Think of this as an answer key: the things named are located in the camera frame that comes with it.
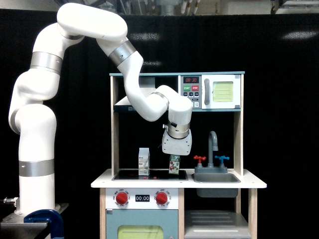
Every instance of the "milk carton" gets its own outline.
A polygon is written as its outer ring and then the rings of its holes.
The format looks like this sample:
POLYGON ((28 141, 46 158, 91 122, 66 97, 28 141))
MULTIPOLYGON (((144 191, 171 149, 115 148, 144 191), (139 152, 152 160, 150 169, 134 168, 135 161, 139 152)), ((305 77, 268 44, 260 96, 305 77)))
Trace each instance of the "milk carton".
POLYGON ((140 148, 139 151, 139 176, 150 174, 150 149, 140 148))

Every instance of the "blue clamp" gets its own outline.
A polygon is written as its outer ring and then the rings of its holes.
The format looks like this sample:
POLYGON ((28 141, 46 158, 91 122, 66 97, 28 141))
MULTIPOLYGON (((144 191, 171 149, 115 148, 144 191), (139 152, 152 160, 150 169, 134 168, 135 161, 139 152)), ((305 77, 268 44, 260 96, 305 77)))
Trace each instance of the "blue clamp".
POLYGON ((24 220, 24 223, 48 222, 50 223, 50 233, 52 239, 64 239, 63 219, 61 215, 51 209, 42 209, 30 213, 24 220))
POLYGON ((220 160, 220 163, 224 163, 224 159, 229 160, 229 157, 225 156, 215 156, 215 158, 218 158, 220 160))

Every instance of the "small carton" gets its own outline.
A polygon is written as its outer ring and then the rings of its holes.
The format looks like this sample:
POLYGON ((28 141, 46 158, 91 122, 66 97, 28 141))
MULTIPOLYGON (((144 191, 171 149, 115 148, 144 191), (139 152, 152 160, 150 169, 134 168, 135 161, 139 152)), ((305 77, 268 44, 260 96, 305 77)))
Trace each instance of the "small carton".
POLYGON ((150 149, 140 148, 139 151, 139 176, 150 174, 150 149))
POLYGON ((180 156, 171 155, 169 157, 169 170, 170 174, 179 174, 180 156))

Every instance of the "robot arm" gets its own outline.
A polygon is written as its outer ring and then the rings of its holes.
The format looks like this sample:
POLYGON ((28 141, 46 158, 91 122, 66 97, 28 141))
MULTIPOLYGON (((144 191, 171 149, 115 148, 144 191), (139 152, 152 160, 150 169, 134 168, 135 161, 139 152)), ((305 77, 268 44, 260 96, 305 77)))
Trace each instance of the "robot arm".
POLYGON ((145 98, 139 87, 143 58, 126 38, 125 21, 117 14, 76 3, 63 5, 58 11, 57 21, 38 35, 30 70, 16 81, 9 110, 12 130, 19 133, 15 115, 22 106, 42 104, 56 95, 66 48, 89 36, 97 39, 99 46, 123 74, 128 99, 144 119, 156 121, 168 110, 163 152, 188 155, 191 147, 191 102, 167 86, 160 86, 145 98))
POLYGON ((54 137, 56 118, 43 101, 58 90, 65 50, 84 36, 94 37, 123 73, 130 103, 146 120, 155 121, 168 110, 168 126, 162 138, 163 152, 188 155, 191 148, 189 122, 192 105, 167 86, 145 98, 139 88, 143 59, 126 38, 127 25, 118 15, 75 3, 63 5, 58 23, 37 37, 30 69, 21 74, 13 89, 8 121, 20 133, 20 212, 53 209, 54 137))

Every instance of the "toy microwave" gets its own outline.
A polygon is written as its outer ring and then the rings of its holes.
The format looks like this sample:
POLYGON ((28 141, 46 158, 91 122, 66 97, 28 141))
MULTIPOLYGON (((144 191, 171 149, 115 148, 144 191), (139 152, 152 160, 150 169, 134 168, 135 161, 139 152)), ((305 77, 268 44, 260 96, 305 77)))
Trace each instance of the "toy microwave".
POLYGON ((241 74, 178 76, 178 93, 193 109, 240 109, 241 74))

